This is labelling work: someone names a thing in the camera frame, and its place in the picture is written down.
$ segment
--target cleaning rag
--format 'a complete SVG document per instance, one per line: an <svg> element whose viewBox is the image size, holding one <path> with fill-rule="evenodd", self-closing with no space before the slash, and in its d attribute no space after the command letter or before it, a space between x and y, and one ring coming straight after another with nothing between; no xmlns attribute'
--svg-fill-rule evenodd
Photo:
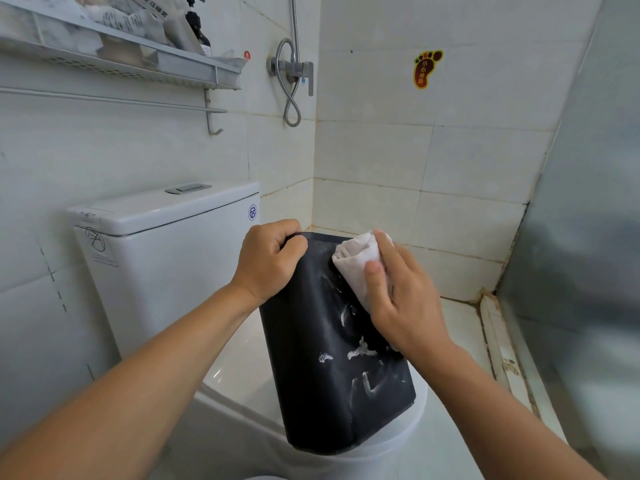
<svg viewBox="0 0 640 480"><path fill-rule="evenodd" d="M347 281L362 307L371 313L369 291L364 279L364 266L367 261L382 261L376 236L366 232L349 241L338 244L332 256L333 264ZM391 294L391 281L387 275L387 286Z"/></svg>

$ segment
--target flush button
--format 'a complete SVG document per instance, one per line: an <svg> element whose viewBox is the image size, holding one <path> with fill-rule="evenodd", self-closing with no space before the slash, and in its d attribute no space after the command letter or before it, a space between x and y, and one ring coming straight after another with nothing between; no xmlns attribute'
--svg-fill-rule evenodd
<svg viewBox="0 0 640 480"><path fill-rule="evenodd" d="M165 190L165 192L167 192L168 194L182 195L182 194L188 194L190 192L197 192L198 190L204 190L204 189L210 189L210 188L211 188L211 185L189 184L189 185L183 185L181 187L176 187L174 189L167 189Z"/></svg>

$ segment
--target hand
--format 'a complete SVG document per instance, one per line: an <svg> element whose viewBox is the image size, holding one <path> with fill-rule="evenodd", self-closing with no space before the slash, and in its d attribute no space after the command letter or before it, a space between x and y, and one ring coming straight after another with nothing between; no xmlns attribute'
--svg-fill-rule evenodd
<svg viewBox="0 0 640 480"><path fill-rule="evenodd" d="M300 223L287 219L249 229L231 285L249 291L257 308L289 282L307 250L307 238L297 235L282 248L287 236L301 232Z"/></svg>
<svg viewBox="0 0 640 480"><path fill-rule="evenodd" d="M393 284L387 291L384 266L369 261L365 279L371 300L371 320L391 345L412 360L416 354L437 353L452 346L444 323L440 295L430 277L402 244L374 231L380 254Z"/></svg>

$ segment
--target red sticker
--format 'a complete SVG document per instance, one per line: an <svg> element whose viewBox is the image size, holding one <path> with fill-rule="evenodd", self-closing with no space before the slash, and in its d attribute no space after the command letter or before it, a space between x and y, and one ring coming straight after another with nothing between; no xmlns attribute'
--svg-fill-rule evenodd
<svg viewBox="0 0 640 480"><path fill-rule="evenodd" d="M429 74L431 74L438 62L444 56L443 50L432 50L420 54L414 60L415 69L413 71L413 83L418 89L424 89L429 85Z"/></svg>

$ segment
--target toilet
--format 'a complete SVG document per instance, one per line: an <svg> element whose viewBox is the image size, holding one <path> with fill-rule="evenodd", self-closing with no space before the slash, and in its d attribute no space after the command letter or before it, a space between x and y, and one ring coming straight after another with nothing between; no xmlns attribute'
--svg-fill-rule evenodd
<svg viewBox="0 0 640 480"><path fill-rule="evenodd" d="M260 223L256 182L194 183L68 210L123 358L226 285ZM420 421L428 388L356 448L295 450L285 435L259 311L214 362L164 448L176 479L386 479Z"/></svg>

